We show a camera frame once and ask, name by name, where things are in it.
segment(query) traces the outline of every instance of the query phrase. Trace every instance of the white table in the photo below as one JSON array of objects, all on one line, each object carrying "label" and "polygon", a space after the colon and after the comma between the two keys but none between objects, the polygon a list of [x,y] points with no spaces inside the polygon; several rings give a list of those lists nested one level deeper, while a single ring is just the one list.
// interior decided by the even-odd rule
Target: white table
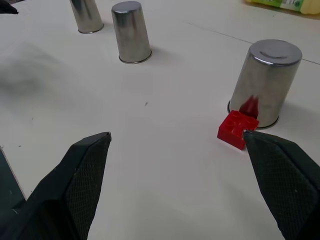
[{"label": "white table", "polygon": [[0,16],[0,145],[24,193],[70,145],[110,131],[88,239],[282,240],[248,153],[217,129],[250,43],[289,41],[305,60],[264,132],[320,164],[320,21],[240,0],[140,1],[153,56],[137,65],[118,59],[118,0],[96,1],[105,28],[90,35],[67,0],[26,0]]}]

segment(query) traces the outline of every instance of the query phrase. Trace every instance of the stainless steel cup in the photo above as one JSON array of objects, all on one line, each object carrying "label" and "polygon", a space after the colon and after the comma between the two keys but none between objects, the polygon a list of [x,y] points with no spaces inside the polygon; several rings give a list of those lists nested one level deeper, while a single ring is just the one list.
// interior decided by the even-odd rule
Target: stainless steel cup
[{"label": "stainless steel cup", "polygon": [[80,33],[92,34],[104,27],[95,0],[70,0],[70,2]]},{"label": "stainless steel cup", "polygon": [[148,60],[152,51],[142,6],[137,1],[124,1],[112,7],[112,18],[119,58],[126,64]]},{"label": "stainless steel cup", "polygon": [[281,40],[261,40],[248,51],[228,110],[240,111],[273,126],[295,78],[302,52]]}]

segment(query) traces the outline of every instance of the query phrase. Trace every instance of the black object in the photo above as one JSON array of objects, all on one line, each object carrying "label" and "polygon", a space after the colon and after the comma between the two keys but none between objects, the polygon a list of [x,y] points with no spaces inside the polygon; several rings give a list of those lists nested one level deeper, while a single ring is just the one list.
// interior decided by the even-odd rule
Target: black object
[{"label": "black object", "polygon": [[18,3],[18,2],[21,2],[21,1],[24,1],[24,0],[6,0],[8,3],[10,4],[15,4],[15,3]]},{"label": "black object", "polygon": [[286,240],[320,239],[320,167],[294,142],[243,134],[260,192]]},{"label": "black object", "polygon": [[35,188],[1,240],[86,240],[95,217],[111,135],[86,137]]},{"label": "black object", "polygon": [[6,0],[0,0],[0,14],[18,14],[18,11]]},{"label": "black object", "polygon": [[0,196],[0,215],[3,210],[18,209],[26,202],[2,149],[0,149]]}]

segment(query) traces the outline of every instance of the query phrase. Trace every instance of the red lego brick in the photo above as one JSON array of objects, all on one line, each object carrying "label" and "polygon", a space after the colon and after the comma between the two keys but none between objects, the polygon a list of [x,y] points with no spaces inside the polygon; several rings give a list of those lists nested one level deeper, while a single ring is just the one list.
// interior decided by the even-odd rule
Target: red lego brick
[{"label": "red lego brick", "polygon": [[242,133],[244,130],[256,130],[259,121],[251,116],[244,115],[239,111],[231,111],[219,127],[218,139],[243,150],[245,140]]}]

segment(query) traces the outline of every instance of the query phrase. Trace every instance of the yellow bottle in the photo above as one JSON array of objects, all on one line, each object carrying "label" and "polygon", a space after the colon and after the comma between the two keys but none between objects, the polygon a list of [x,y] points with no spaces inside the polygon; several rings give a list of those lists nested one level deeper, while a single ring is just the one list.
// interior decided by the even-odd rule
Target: yellow bottle
[{"label": "yellow bottle", "polygon": [[303,14],[319,14],[320,0],[245,0],[248,3],[259,3],[282,9],[290,9]]}]

